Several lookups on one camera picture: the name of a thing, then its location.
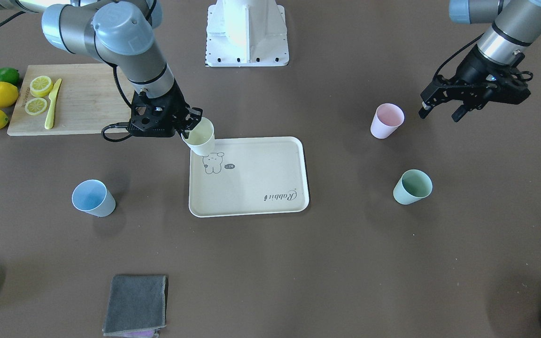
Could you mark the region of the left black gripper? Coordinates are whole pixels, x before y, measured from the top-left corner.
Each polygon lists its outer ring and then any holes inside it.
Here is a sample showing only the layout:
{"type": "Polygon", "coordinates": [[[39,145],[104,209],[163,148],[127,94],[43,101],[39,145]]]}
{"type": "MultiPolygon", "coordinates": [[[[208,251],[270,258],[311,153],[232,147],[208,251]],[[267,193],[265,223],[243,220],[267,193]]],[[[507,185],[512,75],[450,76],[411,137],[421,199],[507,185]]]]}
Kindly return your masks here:
{"type": "Polygon", "coordinates": [[[524,58],[524,53],[518,52],[513,54],[511,65],[501,65],[485,57],[474,46],[451,79],[438,75],[433,79],[433,89],[421,92],[419,117],[427,118],[434,107],[450,100],[463,102],[451,116],[456,123],[488,102],[515,105],[524,102],[531,94],[527,82],[533,77],[531,72],[517,68],[524,58]]]}

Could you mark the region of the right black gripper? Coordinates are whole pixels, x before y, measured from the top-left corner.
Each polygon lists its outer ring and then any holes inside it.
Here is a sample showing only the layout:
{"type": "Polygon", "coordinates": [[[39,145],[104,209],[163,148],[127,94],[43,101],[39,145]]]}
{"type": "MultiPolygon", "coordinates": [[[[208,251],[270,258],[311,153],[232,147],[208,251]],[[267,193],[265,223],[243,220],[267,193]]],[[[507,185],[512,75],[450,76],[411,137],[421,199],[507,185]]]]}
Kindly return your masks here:
{"type": "Polygon", "coordinates": [[[159,98],[146,98],[134,92],[127,132],[135,137],[170,138],[180,133],[189,139],[202,119],[203,109],[189,107],[178,83],[159,98]]]}

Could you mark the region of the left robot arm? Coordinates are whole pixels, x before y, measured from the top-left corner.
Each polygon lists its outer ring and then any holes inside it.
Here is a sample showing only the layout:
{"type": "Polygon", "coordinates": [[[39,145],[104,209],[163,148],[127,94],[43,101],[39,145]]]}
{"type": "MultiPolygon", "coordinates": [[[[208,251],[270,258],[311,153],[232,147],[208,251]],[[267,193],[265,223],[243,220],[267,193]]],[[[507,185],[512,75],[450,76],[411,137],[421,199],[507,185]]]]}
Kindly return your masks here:
{"type": "Polygon", "coordinates": [[[526,48],[541,35],[541,0],[451,0],[449,17],[455,23],[490,26],[466,45],[470,51],[451,78],[435,72],[421,93],[419,117],[451,100],[461,103],[452,114],[455,122],[489,102],[524,102],[533,74],[518,66],[526,48]]]}

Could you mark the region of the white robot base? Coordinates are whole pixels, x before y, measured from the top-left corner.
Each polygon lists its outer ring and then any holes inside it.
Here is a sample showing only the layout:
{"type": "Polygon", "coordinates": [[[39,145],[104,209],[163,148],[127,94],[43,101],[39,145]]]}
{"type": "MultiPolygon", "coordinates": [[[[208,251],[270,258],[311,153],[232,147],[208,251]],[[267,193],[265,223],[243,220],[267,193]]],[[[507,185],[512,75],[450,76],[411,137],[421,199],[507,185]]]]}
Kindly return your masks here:
{"type": "Polygon", "coordinates": [[[278,67],[288,64],[285,8],[274,0],[218,0],[208,7],[205,65],[278,67]]]}

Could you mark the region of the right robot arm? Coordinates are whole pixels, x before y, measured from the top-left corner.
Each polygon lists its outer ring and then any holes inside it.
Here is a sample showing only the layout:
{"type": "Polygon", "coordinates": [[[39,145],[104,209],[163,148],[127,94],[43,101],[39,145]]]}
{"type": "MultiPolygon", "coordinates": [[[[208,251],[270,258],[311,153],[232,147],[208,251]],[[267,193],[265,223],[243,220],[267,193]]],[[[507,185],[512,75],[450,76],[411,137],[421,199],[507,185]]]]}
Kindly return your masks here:
{"type": "Polygon", "coordinates": [[[0,10],[41,13],[41,28],[54,47],[92,56],[121,70],[134,89],[127,102],[129,137],[184,140],[194,135],[202,110],[186,103],[175,77],[157,45],[154,28],[162,19],[155,0],[0,0],[0,10]]]}

